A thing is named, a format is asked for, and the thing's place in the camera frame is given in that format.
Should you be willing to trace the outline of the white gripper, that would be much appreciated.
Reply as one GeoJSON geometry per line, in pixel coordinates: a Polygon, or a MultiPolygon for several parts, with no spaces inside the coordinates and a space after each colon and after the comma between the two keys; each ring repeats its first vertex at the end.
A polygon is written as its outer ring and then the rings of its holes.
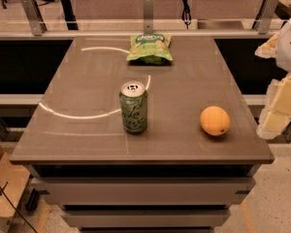
{"type": "MultiPolygon", "coordinates": [[[[281,28],[254,53],[261,58],[275,58],[276,65],[291,72],[291,17],[281,28]]],[[[281,81],[272,80],[266,94],[266,104],[261,111],[256,129],[265,140],[279,136],[291,122],[291,73],[281,81]]]]}

